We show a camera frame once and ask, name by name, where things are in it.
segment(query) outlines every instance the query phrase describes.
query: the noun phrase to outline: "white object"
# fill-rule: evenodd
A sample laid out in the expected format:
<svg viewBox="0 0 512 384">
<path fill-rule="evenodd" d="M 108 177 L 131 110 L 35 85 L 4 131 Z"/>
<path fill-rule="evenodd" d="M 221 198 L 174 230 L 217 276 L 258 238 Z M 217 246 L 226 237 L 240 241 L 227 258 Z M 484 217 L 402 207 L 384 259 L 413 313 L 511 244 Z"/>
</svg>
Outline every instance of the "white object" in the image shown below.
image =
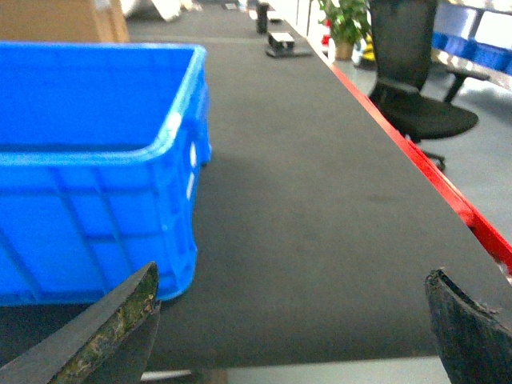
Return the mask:
<svg viewBox="0 0 512 384">
<path fill-rule="evenodd" d="M 182 12 L 180 0 L 153 0 L 153 4 L 160 16 L 167 22 L 174 20 Z"/>
<path fill-rule="evenodd" d="M 125 17 L 129 17 L 138 10 L 144 10 L 152 6 L 151 0 L 121 0 L 121 10 Z"/>
<path fill-rule="evenodd" d="M 121 0 L 122 14 L 125 17 L 129 17 L 139 10 L 146 10 L 152 6 L 157 9 L 164 20 L 169 22 L 180 15 L 182 3 L 180 0 Z"/>
<path fill-rule="evenodd" d="M 94 6 L 96 10 L 108 10 L 112 4 L 110 4 L 110 0 L 94 0 Z"/>
</svg>

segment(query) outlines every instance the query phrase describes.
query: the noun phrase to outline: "yellow object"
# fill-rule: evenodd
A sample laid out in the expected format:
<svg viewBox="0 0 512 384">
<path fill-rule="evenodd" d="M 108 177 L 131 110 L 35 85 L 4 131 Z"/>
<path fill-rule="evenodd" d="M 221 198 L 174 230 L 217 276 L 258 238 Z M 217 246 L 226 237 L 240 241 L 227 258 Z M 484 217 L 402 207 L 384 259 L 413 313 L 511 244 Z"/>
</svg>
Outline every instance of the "yellow object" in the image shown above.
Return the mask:
<svg viewBox="0 0 512 384">
<path fill-rule="evenodd" d="M 362 52 L 362 59 L 367 60 L 368 62 L 374 62 L 375 61 L 375 54 L 374 54 L 374 43 L 371 39 L 371 35 L 368 34 L 366 36 L 366 48 Z"/>
</svg>

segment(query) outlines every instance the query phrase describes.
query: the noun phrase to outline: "red object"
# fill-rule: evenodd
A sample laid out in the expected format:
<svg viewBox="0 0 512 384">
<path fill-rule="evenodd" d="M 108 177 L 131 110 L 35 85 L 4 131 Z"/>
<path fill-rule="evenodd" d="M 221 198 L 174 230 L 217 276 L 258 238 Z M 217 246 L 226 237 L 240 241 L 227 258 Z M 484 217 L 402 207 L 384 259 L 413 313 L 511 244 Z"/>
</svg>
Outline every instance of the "red object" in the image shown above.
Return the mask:
<svg viewBox="0 0 512 384">
<path fill-rule="evenodd" d="M 329 39 L 330 39 L 330 20 L 325 20 L 323 25 L 327 28 L 328 32 L 327 34 L 324 34 L 322 36 L 322 45 L 328 46 L 329 45 Z"/>
<path fill-rule="evenodd" d="M 461 220 L 471 229 L 474 236 L 495 260 L 504 263 L 512 271 L 512 246 L 486 220 L 486 218 L 471 204 L 444 174 L 428 159 L 427 156 L 411 141 L 406 140 L 382 116 L 371 100 L 364 95 L 334 64 L 327 61 L 325 55 L 318 56 L 333 71 L 339 81 L 359 101 L 365 110 L 375 119 L 380 127 L 391 137 L 396 145 L 409 157 L 413 164 L 432 183 L 434 188 L 444 197 L 446 202 L 458 214 Z"/>
</svg>

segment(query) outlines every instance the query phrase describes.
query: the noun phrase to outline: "black table surface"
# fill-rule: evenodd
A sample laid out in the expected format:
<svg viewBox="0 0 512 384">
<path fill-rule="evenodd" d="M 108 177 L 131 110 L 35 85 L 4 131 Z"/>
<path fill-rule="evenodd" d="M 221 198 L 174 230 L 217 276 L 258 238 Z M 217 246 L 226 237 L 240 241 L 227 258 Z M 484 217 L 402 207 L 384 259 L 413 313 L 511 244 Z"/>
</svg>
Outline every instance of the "black table surface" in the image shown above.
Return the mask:
<svg viewBox="0 0 512 384">
<path fill-rule="evenodd" d="M 423 283 L 439 267 L 510 313 L 491 257 L 317 56 L 267 57 L 254 21 L 219 5 L 129 28 L 203 44 L 211 91 L 196 276 L 163 306 L 149 369 L 435 354 Z M 0 363 L 84 308 L 1 308 Z"/>
</svg>

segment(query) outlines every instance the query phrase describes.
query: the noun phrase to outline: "chair armrest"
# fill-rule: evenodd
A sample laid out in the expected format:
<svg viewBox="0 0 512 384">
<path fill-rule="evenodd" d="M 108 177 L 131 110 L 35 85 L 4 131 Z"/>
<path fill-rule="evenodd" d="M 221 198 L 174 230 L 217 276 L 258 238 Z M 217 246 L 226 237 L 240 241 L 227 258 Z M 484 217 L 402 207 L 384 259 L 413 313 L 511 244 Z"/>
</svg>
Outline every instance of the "chair armrest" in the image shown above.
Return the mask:
<svg viewBox="0 0 512 384">
<path fill-rule="evenodd" d="M 397 82 L 390 78 L 378 78 L 377 85 L 384 86 L 385 88 L 391 88 L 392 90 L 396 90 L 407 95 L 419 94 L 419 89 L 415 86 L 410 86 L 404 82 Z"/>
<path fill-rule="evenodd" d="M 444 102 L 451 102 L 455 95 L 457 94 L 458 90 L 460 90 L 462 84 L 464 83 L 464 80 L 467 78 L 476 78 L 480 81 L 486 81 L 489 80 L 488 74 L 483 74 L 481 72 L 474 72 L 472 70 L 463 70 L 459 68 L 446 68 L 446 72 L 450 74 L 455 75 L 454 83 L 452 84 L 450 90 L 448 90 L 448 93 L 445 96 Z"/>
<path fill-rule="evenodd" d="M 462 68 L 446 68 L 446 72 L 449 74 L 454 74 L 456 77 L 461 78 L 476 78 L 480 81 L 489 80 L 490 76 L 488 74 L 484 74 L 482 72 L 475 72 L 473 70 L 464 70 Z"/>
</svg>

